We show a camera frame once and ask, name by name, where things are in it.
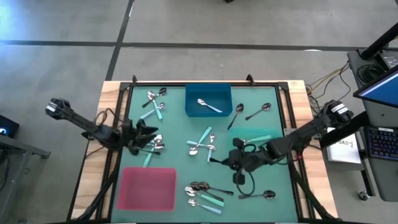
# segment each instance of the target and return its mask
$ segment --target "pink bin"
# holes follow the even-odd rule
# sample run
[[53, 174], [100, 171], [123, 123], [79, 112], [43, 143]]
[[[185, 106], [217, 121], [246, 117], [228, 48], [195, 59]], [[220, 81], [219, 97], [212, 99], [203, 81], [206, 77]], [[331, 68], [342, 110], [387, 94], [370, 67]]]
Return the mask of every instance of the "pink bin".
[[175, 204], [174, 168], [125, 167], [118, 209], [171, 212]]

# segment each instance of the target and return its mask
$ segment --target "concrete floor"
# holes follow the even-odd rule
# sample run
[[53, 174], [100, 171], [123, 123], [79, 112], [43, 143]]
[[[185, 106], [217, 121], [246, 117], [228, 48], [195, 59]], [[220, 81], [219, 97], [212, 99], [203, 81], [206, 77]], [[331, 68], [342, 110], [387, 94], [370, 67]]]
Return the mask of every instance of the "concrete floor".
[[[0, 40], [116, 42], [128, 0], [0, 2]], [[124, 42], [364, 47], [398, 21], [394, 0], [135, 0]], [[70, 100], [91, 119], [114, 47], [0, 45], [0, 114], [21, 124], [18, 139], [52, 151], [33, 159], [19, 187], [11, 220], [66, 219], [85, 146], [80, 130], [44, 114], [51, 97]], [[123, 47], [113, 80], [300, 79], [306, 83], [341, 67], [346, 52], [298, 50], [145, 49]], [[343, 78], [356, 88], [352, 74]], [[320, 103], [344, 95], [333, 80]], [[351, 95], [343, 102], [363, 111]], [[359, 201], [359, 171], [326, 163], [339, 217], [396, 223], [398, 204]]]

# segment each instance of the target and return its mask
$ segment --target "green mat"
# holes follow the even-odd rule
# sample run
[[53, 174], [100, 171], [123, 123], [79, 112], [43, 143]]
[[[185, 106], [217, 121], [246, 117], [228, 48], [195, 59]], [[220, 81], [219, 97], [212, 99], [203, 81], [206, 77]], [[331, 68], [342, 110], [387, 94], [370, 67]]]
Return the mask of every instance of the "green mat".
[[[159, 88], [134, 87], [129, 113], [129, 118], [134, 123], [141, 115], [153, 108], [153, 105], [146, 108], [141, 107], [147, 101], [147, 91], [157, 92]], [[282, 136], [274, 87], [232, 87], [232, 100], [234, 107], [239, 103], [244, 103], [244, 112], [236, 118], [231, 129], [231, 136], [229, 136], [226, 128], [233, 119], [234, 112], [229, 117], [189, 118], [185, 114], [184, 108], [185, 87], [167, 87], [167, 95], [161, 96], [157, 100], [158, 104], [165, 103], [165, 108], [162, 110], [163, 120], [159, 121], [155, 113], [146, 118], [147, 125], [159, 128], [157, 134], [163, 135], [166, 149], [162, 151], [161, 156], [153, 155], [148, 167], [174, 167], [177, 170], [175, 210], [172, 212], [142, 212], [117, 209], [123, 169], [142, 166], [147, 156], [144, 152], [140, 152], [138, 156], [132, 156], [128, 151], [124, 151], [113, 205], [112, 222], [297, 222], [292, 184], [287, 166], [262, 166], [252, 173], [256, 181], [255, 194], [273, 190], [276, 193], [275, 198], [266, 200], [262, 197], [254, 197], [239, 200], [239, 192], [232, 182], [233, 170], [221, 164], [207, 163], [208, 150], [204, 148], [199, 148], [196, 156], [189, 156], [190, 146], [186, 141], [198, 141], [209, 126], [213, 128], [211, 132], [216, 135], [214, 145], [217, 150], [213, 152], [212, 157], [221, 161], [227, 158], [228, 151], [233, 149], [230, 138], [251, 139], [267, 134], [273, 138]], [[244, 119], [266, 102], [272, 104], [269, 111], [261, 112], [249, 121]], [[206, 137], [203, 144], [209, 143], [209, 137]], [[231, 190], [235, 193], [234, 196], [229, 196], [211, 190], [211, 193], [224, 198], [225, 206], [223, 208], [200, 197], [195, 197], [201, 204], [222, 210], [221, 215], [200, 207], [189, 206], [188, 199], [190, 197], [185, 194], [184, 187], [189, 186], [193, 181], [206, 181], [212, 187]], [[244, 192], [249, 192], [251, 187], [250, 176], [246, 174], [246, 184], [241, 188]]]

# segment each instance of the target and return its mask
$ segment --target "blue bin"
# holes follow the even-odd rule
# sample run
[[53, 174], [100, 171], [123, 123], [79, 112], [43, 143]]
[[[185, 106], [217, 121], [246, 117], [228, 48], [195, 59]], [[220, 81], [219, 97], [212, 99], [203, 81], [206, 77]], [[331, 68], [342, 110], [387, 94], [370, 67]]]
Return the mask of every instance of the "blue bin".
[[[203, 99], [208, 105], [222, 111], [217, 113], [198, 104]], [[187, 84], [185, 87], [185, 112], [189, 117], [219, 117], [232, 113], [231, 85], [228, 83]]]

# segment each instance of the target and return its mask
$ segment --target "keyboard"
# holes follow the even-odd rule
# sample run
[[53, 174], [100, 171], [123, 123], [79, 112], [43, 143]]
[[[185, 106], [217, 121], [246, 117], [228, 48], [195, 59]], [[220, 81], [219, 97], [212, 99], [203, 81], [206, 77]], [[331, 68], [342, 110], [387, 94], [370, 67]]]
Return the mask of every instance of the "keyboard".
[[371, 157], [398, 161], [398, 132], [392, 129], [368, 128]]

